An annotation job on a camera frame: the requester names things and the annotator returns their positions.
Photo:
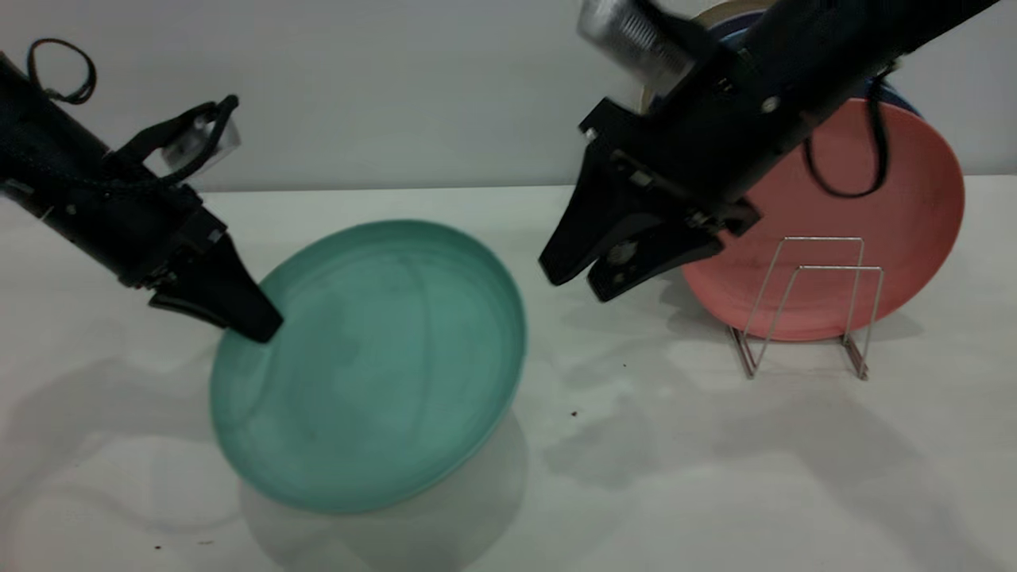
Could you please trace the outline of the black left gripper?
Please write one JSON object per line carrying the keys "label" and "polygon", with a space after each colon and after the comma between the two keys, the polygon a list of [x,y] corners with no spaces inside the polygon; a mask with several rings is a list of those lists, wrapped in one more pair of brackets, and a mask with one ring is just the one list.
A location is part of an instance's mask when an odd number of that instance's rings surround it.
{"label": "black left gripper", "polygon": [[94,172],[44,171],[52,228],[130,288],[157,292],[149,307],[272,340],[283,316],[251,278],[226,224],[189,184],[157,177],[137,158],[108,155]]}

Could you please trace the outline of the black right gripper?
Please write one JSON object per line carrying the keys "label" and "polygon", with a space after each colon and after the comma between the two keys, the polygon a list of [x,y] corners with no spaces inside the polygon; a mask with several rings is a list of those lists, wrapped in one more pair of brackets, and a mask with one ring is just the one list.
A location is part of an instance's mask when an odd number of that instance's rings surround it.
{"label": "black right gripper", "polygon": [[756,220],[749,186],[807,135],[803,110],[825,107],[824,40],[596,40],[661,95],[636,114],[602,100],[563,216],[539,256],[553,286],[588,272],[602,303],[723,243],[683,220]]}

